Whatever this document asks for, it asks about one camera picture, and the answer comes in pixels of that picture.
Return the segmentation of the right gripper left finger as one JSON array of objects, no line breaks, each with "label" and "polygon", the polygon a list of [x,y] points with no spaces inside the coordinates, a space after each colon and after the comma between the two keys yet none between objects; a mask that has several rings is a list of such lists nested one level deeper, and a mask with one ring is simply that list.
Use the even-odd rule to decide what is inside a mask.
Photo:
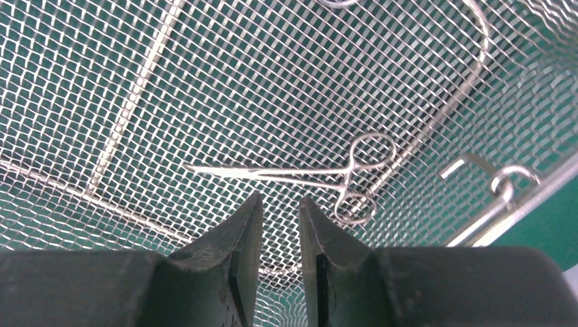
[{"label": "right gripper left finger", "polygon": [[253,193],[169,255],[11,251],[1,255],[2,326],[252,326],[263,203]]}]

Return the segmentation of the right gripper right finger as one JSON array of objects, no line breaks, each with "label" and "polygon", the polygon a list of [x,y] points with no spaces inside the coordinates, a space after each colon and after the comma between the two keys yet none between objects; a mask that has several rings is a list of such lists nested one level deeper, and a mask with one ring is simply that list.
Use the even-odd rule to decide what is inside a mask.
[{"label": "right gripper right finger", "polygon": [[310,326],[576,326],[563,273],[531,247],[372,248],[299,204]]}]

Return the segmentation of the surgical forceps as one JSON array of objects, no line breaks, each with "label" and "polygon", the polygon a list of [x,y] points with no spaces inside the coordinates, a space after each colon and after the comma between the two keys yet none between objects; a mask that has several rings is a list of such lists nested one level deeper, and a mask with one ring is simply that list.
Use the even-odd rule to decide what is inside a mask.
[{"label": "surgical forceps", "polygon": [[[380,161],[375,161],[371,163],[365,163],[356,158],[356,148],[366,140],[382,138],[387,141],[387,149],[389,150],[388,155]],[[211,167],[211,166],[195,166],[191,163],[184,163],[183,167],[193,173],[197,174],[210,174],[214,176],[220,176],[222,178],[239,178],[255,181],[271,181],[276,183],[291,183],[295,185],[304,185],[309,187],[320,187],[326,188],[339,193],[333,206],[333,214],[335,218],[341,223],[347,225],[358,225],[366,223],[377,213],[378,205],[372,196],[366,195],[364,193],[359,193],[351,190],[350,186],[352,184],[352,179],[354,173],[361,170],[375,170],[385,168],[387,164],[393,161],[398,153],[398,147],[392,137],[386,133],[381,132],[369,132],[362,134],[353,139],[350,143],[350,148],[348,151],[348,162],[345,166],[340,168],[318,168],[318,169],[299,169],[299,168],[240,168],[240,167]],[[343,181],[337,184],[328,184],[315,181],[306,181],[303,179],[292,178],[292,176],[304,176],[304,175],[341,175],[343,176]],[[341,214],[339,212],[341,206],[345,204],[350,199],[363,199],[367,200],[371,205],[371,210],[368,213],[362,214],[360,217],[355,218],[352,211],[348,211],[346,214]]]}]

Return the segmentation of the metal mesh tray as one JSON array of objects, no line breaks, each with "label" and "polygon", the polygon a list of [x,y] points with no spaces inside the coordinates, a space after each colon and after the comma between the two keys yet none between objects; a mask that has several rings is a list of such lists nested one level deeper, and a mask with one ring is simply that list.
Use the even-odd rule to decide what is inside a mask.
[{"label": "metal mesh tray", "polygon": [[2,1],[1,250],[167,255],[264,202],[258,326],[304,326],[304,185],[198,174],[338,168],[372,247],[441,245],[495,198],[464,154],[545,178],[577,151],[576,1]]}]

